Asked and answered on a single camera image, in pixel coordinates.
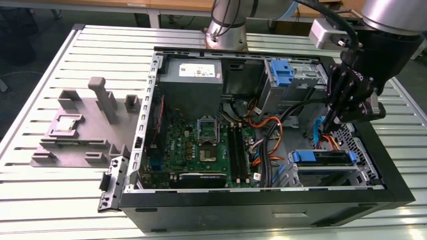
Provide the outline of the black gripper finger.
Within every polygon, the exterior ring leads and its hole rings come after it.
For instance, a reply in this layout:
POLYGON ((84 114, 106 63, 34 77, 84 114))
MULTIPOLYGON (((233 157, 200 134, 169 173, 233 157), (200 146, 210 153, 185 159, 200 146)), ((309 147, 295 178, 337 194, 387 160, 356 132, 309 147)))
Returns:
POLYGON ((369 116, 371 103, 367 100, 356 103, 339 99, 335 101, 332 118, 335 124, 367 122, 369 116))
POLYGON ((323 121, 323 132, 329 133, 340 128, 341 124, 333 123, 333 104, 336 100, 345 100, 353 104, 353 93, 356 89, 355 74, 344 64, 331 65, 331 77, 327 83, 327 114, 323 121))

